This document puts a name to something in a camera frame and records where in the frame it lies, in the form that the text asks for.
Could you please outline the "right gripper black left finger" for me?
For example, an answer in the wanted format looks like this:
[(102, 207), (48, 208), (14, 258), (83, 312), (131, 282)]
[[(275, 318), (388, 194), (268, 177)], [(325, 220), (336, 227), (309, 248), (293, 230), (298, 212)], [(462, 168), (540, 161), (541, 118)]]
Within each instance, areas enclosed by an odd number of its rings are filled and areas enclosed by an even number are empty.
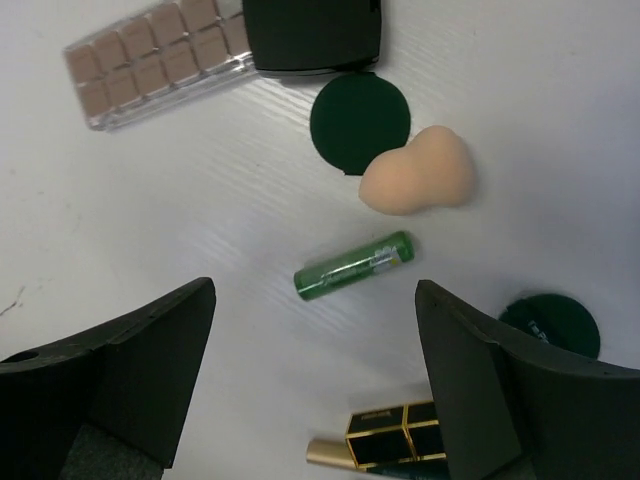
[(1, 362), (4, 479), (160, 479), (210, 335), (197, 278), (118, 318)]

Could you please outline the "beige makeup sponge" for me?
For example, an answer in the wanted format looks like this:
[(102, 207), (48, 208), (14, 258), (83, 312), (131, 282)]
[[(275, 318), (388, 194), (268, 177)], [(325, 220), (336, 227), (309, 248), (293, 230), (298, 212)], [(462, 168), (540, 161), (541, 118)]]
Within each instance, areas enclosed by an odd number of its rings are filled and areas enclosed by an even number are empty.
[(434, 125), (406, 146), (378, 155), (359, 186), (360, 200), (390, 216), (409, 216), (436, 207), (459, 207), (476, 190), (476, 169), (463, 139)]

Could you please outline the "dark green labelled round puff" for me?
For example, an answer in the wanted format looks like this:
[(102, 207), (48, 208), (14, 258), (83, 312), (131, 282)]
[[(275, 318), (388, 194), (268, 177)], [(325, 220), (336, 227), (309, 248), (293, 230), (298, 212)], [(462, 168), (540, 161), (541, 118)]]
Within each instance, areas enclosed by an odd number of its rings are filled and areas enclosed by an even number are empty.
[(554, 293), (520, 298), (498, 319), (540, 341), (591, 359), (600, 355), (601, 339), (593, 315), (577, 300)]

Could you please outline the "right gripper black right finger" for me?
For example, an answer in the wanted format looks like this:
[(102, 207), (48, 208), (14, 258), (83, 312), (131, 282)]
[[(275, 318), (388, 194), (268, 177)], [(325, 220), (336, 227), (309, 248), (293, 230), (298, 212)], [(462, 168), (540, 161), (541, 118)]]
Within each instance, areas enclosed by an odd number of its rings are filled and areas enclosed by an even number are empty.
[(452, 478), (638, 478), (637, 370), (546, 344), (431, 280), (415, 310)]

